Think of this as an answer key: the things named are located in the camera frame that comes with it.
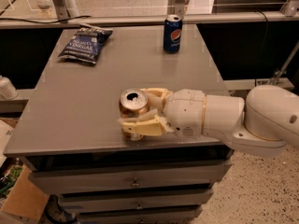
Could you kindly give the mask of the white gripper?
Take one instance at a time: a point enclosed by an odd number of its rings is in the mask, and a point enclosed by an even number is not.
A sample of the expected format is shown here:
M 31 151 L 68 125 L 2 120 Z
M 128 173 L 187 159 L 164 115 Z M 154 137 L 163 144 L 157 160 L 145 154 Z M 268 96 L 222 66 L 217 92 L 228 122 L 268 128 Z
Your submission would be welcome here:
M 202 91 L 165 88 L 143 88 L 149 98 L 151 111 L 136 118 L 119 118 L 121 128 L 130 134 L 161 136 L 172 133 L 181 138 L 201 135 L 206 95 Z

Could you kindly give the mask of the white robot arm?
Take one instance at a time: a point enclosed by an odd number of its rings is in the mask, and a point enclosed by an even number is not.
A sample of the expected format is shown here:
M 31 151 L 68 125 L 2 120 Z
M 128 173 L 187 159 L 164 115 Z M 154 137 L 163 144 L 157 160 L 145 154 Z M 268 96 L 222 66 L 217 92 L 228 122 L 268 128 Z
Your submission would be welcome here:
M 274 157 L 288 144 L 299 147 L 299 96 L 273 85 L 257 86 L 246 98 L 130 89 L 121 94 L 119 107 L 119 124 L 133 140 L 167 133 L 206 136 L 260 157 Z

